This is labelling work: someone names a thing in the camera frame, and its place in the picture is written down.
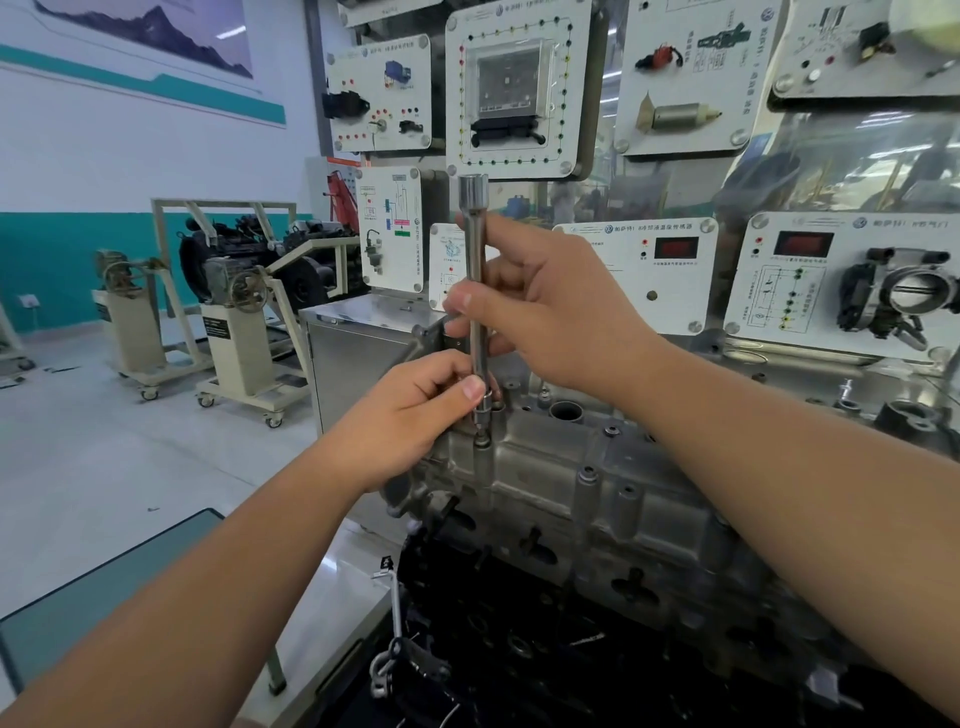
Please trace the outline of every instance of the teal wall stripe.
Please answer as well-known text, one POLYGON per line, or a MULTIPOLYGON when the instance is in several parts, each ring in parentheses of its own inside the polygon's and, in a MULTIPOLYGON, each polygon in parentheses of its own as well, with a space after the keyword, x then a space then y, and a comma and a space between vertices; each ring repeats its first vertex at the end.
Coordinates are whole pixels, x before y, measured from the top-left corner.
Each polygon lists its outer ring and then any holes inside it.
POLYGON ((221 88, 195 84, 192 81, 166 74, 160 74, 151 80, 137 79, 133 76, 107 71, 92 65, 66 61, 22 48, 13 48, 3 43, 0 43, 0 61, 35 68, 46 73, 56 73, 74 79, 91 81, 96 84, 123 88, 127 91, 147 93, 207 109, 227 111, 239 116, 249 116, 252 119, 260 119, 275 124, 287 123, 286 111, 280 104, 261 101, 232 91, 224 91, 221 88))
MULTIPOLYGON (((237 213, 210 212, 232 225, 237 213)), ((180 272, 177 233, 186 230, 187 213, 166 215, 174 281, 184 305, 197 302, 180 272)), ((271 215, 274 232, 287 229, 287 216, 271 215)), ((21 333, 34 330, 34 314, 17 296, 33 293, 39 328, 58 328, 93 321, 97 312, 90 291, 99 288, 93 270, 98 248, 117 250, 131 260, 157 255, 154 217, 150 212, 0 212, 0 301, 21 333)))

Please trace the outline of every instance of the blue relay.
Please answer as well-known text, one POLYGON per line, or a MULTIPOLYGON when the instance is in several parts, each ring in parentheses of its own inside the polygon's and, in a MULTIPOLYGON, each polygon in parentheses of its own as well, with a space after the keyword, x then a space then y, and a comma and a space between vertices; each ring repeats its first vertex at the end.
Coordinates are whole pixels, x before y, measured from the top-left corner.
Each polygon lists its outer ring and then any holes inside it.
POLYGON ((402 84, 410 81, 410 69, 398 61, 387 61, 387 67, 383 72, 388 79, 399 81, 402 84))

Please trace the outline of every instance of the bolt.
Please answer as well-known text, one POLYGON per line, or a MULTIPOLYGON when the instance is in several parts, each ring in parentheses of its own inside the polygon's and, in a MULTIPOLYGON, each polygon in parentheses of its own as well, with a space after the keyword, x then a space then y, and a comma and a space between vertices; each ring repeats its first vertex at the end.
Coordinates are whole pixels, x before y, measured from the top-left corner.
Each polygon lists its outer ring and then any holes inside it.
POLYGON ((777 93, 786 93, 791 88, 793 88, 793 76, 791 76, 789 73, 784 76, 780 76, 774 83, 774 90, 777 93))

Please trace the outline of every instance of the mountain painting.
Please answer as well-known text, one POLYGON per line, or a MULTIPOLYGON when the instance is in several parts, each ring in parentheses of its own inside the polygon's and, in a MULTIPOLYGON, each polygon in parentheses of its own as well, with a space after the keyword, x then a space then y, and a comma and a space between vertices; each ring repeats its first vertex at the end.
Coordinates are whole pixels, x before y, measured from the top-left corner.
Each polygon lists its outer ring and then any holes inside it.
POLYGON ((243 0, 34 0, 45 15, 252 79, 243 0))

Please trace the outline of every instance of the training display board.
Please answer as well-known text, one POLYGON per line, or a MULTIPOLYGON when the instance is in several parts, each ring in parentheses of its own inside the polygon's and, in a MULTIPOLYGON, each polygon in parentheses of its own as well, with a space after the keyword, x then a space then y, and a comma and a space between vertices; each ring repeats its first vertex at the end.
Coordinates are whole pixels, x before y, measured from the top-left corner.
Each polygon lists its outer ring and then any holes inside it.
MULTIPOLYGON (((487 260, 493 260, 500 251, 486 247, 487 260)), ((452 223, 430 226, 430 307, 444 310, 444 299, 454 283, 467 277, 467 246, 464 232, 452 223)))
POLYGON ((491 180, 575 174, 590 15, 587 0, 540 0, 488 3, 449 17, 450 174, 491 180))
POLYGON ((643 157, 745 147, 779 14, 779 0, 630 0, 613 148, 643 157))
POLYGON ((960 95, 958 2, 806 0, 793 13, 774 73, 781 99, 960 95))
POLYGON ((352 92, 370 105, 350 117, 330 118, 330 135, 338 152, 430 146, 429 37, 404 37, 327 54, 325 70, 328 94, 352 92))
MULTIPOLYGON (((747 339, 898 359, 927 360, 894 336, 877 339, 837 325, 844 272, 871 248, 946 251, 960 275, 955 215, 764 212, 750 221, 727 307, 725 331, 747 339)), ((960 316, 923 316, 931 349, 960 344, 960 316)))
POLYGON ((704 329, 717 248, 713 218, 572 223, 554 230, 583 236, 657 333, 689 336, 704 329))
POLYGON ((337 3, 340 11, 340 22, 348 28, 364 23, 373 23, 385 17, 401 15, 420 8, 429 8, 437 5, 441 0, 350 0, 346 3, 337 3))
POLYGON ((364 282, 423 290, 423 203, 416 167, 363 167, 354 173, 364 282))

